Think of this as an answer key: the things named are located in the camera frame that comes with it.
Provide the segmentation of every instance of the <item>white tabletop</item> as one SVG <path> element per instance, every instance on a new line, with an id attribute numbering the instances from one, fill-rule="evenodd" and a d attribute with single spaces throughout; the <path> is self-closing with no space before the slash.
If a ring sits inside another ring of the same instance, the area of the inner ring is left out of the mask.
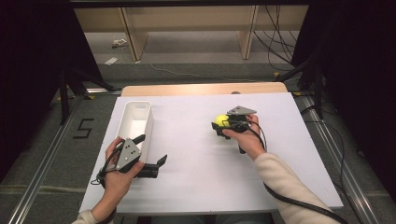
<path id="1" fill-rule="evenodd" d="M 119 97 L 107 127 L 95 179 L 105 150 L 116 137 L 124 106 L 151 103 L 154 125 L 148 162 L 168 155 L 158 178 L 134 179 L 118 213 L 130 215 L 211 214 L 271 211 L 252 160 L 234 140 L 216 135 L 211 122 L 241 105 L 257 110 L 268 151 L 277 154 L 319 198 L 332 208 L 343 206 L 290 93 L 204 96 Z M 89 184 L 80 211 L 92 209 L 103 188 Z"/>

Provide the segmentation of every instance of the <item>hand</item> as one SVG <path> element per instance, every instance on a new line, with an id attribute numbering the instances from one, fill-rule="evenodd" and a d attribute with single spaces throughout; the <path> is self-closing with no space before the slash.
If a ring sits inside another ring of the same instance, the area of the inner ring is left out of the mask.
<path id="1" fill-rule="evenodd" d="M 121 138 L 117 137 L 106 150 L 106 160 L 121 142 Z M 114 156 L 109 162 L 115 164 L 118 155 Z M 117 207 L 123 196 L 128 192 L 134 177 L 139 174 L 145 163 L 138 161 L 128 173 L 120 173 L 118 171 L 108 172 L 105 177 L 105 194 L 101 201 L 92 209 L 92 215 L 97 221 L 103 221 Z"/>
<path id="2" fill-rule="evenodd" d="M 256 115 L 247 115 L 247 121 L 249 121 L 251 124 L 250 128 L 254 132 L 260 134 L 260 128 L 257 125 L 259 124 L 259 118 Z M 256 160 L 260 154 L 265 153 L 260 139 L 250 130 L 247 130 L 243 133 L 236 133 L 230 129 L 223 129 L 222 132 L 225 135 L 235 139 L 239 146 L 244 149 L 249 157 L 253 160 Z"/>

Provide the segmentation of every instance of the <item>sleeve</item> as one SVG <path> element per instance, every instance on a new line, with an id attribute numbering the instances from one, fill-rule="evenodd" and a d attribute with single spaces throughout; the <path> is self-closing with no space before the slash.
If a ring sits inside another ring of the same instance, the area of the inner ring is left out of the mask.
<path id="1" fill-rule="evenodd" d="M 294 200 L 331 209 L 283 162 L 277 155 L 263 153 L 254 161 L 259 176 L 263 182 L 276 193 Z M 283 203 L 276 199 L 276 206 L 286 223 L 338 223 L 330 217 L 300 206 Z"/>
<path id="2" fill-rule="evenodd" d="M 98 221 L 93 217 L 91 210 L 86 210 L 78 214 L 77 220 L 72 224 L 94 224 Z"/>

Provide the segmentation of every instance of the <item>yellow ball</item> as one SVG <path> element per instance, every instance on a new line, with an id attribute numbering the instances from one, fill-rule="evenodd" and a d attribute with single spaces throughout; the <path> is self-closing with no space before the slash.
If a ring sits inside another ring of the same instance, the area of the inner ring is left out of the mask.
<path id="1" fill-rule="evenodd" d="M 230 123 L 227 120 L 227 115 L 218 115 L 215 119 L 215 124 L 219 125 L 219 127 L 230 127 Z"/>

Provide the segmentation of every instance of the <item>white container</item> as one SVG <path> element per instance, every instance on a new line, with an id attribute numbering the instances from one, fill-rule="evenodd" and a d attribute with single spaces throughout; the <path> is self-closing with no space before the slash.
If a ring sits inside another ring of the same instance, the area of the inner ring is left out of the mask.
<path id="1" fill-rule="evenodd" d="M 142 153 L 139 160 L 147 162 L 152 126 L 151 103 L 147 101 L 131 101 L 124 107 L 116 137 L 134 139 L 140 134 L 145 134 L 145 141 L 138 144 L 137 147 Z"/>

